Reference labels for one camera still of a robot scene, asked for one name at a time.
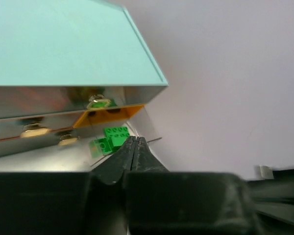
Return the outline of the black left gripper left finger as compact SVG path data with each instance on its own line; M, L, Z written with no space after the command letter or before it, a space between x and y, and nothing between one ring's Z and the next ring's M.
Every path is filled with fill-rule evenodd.
M0 172L0 235L125 235L135 138L92 171Z

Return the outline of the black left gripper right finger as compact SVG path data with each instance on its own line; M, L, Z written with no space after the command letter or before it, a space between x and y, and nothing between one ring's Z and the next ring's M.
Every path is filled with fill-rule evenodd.
M260 235L246 182L220 172L169 172L137 138L124 175L132 235Z

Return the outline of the small green lego brick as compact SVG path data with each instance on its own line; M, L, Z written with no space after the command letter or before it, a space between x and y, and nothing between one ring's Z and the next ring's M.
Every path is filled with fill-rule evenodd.
M126 126L104 128L103 132L108 140L112 152L116 152L130 136Z

